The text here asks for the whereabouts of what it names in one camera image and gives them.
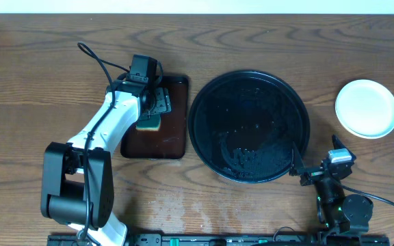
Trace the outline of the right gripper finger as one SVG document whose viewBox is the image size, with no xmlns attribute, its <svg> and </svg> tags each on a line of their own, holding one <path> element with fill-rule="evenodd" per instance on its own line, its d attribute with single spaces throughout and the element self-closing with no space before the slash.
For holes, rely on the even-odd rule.
<svg viewBox="0 0 394 246">
<path fill-rule="evenodd" d="M 305 171 L 305 166 L 302 160 L 302 156 L 296 144 L 292 143 L 292 157 L 291 157 L 291 167 L 289 170 L 290 176 L 301 176 Z"/>
<path fill-rule="evenodd" d="M 336 135 L 332 135 L 332 144 L 335 150 L 346 148 L 346 146 L 341 142 L 341 140 Z"/>
</svg>

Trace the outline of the green yellow sponge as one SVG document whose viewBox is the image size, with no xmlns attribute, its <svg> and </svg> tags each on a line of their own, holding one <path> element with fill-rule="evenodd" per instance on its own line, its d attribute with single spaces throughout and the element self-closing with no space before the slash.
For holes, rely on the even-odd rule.
<svg viewBox="0 0 394 246">
<path fill-rule="evenodd" d="M 160 115 L 150 115 L 148 118 L 139 120 L 136 124 L 137 131 L 158 131 L 161 126 Z"/>
</svg>

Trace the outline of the light blue plate front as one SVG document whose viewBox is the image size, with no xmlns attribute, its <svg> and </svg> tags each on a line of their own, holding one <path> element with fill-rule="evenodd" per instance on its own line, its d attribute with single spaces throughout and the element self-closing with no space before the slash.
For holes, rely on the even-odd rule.
<svg viewBox="0 0 394 246">
<path fill-rule="evenodd" d="M 378 82 L 349 82 L 337 94 L 334 109 L 342 127 L 357 137 L 379 139 L 394 130 L 394 95 Z"/>
</svg>

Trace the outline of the black round tray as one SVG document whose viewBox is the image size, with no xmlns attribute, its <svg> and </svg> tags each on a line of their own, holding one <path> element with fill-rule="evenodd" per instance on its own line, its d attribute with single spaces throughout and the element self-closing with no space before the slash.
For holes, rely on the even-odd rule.
<svg viewBox="0 0 394 246">
<path fill-rule="evenodd" d="M 189 137 L 201 161 L 216 174 L 242 183 L 284 176 L 295 154 L 304 155 L 311 128 L 296 91 L 265 72 L 222 74 L 197 93 Z"/>
</svg>

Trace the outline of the black rectangular tray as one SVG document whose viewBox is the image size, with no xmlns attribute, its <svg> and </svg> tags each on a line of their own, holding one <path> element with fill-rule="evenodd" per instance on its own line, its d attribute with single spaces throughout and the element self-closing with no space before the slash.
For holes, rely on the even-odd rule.
<svg viewBox="0 0 394 246">
<path fill-rule="evenodd" d="M 179 159 L 185 153 L 188 77 L 165 76 L 159 86 L 168 89 L 172 110 L 159 114 L 158 131 L 137 131 L 139 120 L 131 125 L 121 141 L 120 153 L 125 158 Z"/>
</svg>

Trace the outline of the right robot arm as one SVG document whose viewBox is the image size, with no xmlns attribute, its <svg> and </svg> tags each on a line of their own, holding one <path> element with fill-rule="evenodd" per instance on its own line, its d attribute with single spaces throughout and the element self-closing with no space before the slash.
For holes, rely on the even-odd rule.
<svg viewBox="0 0 394 246">
<path fill-rule="evenodd" d="M 334 148 L 316 167 L 306 167 L 296 145 L 292 145 L 289 174 L 299 176 L 302 186 L 313 185 L 317 192 L 317 217 L 326 226 L 317 233 L 321 245 L 361 244 L 361 236 L 369 231 L 373 202 L 364 195 L 344 193 L 341 180 L 352 173 L 356 156 L 336 135 Z"/>
</svg>

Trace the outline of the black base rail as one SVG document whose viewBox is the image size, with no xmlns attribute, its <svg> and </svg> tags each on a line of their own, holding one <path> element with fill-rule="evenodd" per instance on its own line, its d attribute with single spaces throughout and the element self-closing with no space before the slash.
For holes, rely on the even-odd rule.
<svg viewBox="0 0 394 246">
<path fill-rule="evenodd" d="M 276 236 L 184 236 L 160 234 L 134 234 L 128 236 L 124 246 L 246 246 L 246 245 L 391 245 L 386 236 L 343 237 L 329 236 L 327 244 L 313 235 L 278 234 Z M 77 242 L 73 235 L 49 235 L 47 245 L 95 245 Z"/>
</svg>

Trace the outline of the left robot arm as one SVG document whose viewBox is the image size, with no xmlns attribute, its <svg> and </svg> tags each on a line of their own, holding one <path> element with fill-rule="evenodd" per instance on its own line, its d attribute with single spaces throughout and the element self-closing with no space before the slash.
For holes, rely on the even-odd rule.
<svg viewBox="0 0 394 246">
<path fill-rule="evenodd" d="M 111 157 L 134 123 L 171 111 L 162 79 L 123 74 L 107 87 L 101 108 L 78 134 L 44 151 L 40 211 L 75 229 L 78 242 L 124 245 L 127 227 L 112 212 Z"/>
</svg>

